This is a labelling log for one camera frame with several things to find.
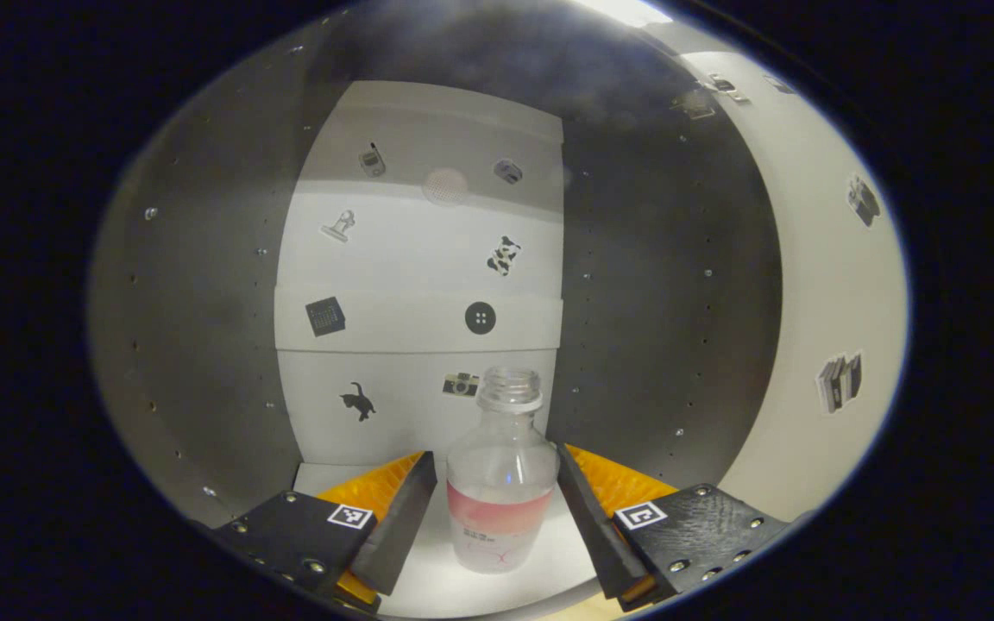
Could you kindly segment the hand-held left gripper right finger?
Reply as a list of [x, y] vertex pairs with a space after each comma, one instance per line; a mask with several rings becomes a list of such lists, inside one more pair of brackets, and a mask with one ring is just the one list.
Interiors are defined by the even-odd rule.
[[708, 483], [673, 487], [571, 444], [557, 459], [603, 596], [624, 612], [713, 585], [790, 527]]

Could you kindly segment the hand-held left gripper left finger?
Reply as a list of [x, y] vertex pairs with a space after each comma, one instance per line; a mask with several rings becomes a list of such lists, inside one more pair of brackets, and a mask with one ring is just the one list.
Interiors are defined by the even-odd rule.
[[374, 616], [397, 589], [435, 487], [434, 455], [419, 451], [327, 491], [277, 492], [214, 527], [212, 540], [316, 604]]

